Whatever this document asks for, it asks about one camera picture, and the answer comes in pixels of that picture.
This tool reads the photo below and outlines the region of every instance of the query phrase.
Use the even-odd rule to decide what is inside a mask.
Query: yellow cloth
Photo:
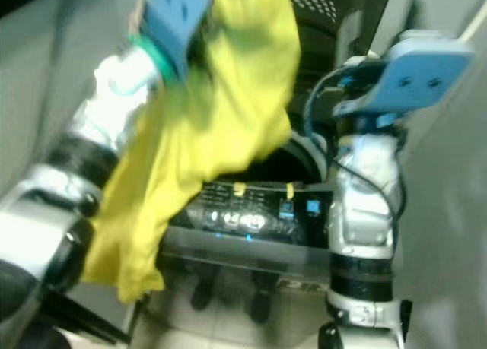
[[[94,220],[84,281],[115,284],[123,302],[164,289],[159,242],[204,181],[246,169],[290,136],[300,54],[290,1],[213,0],[208,15],[205,68],[148,105]]]

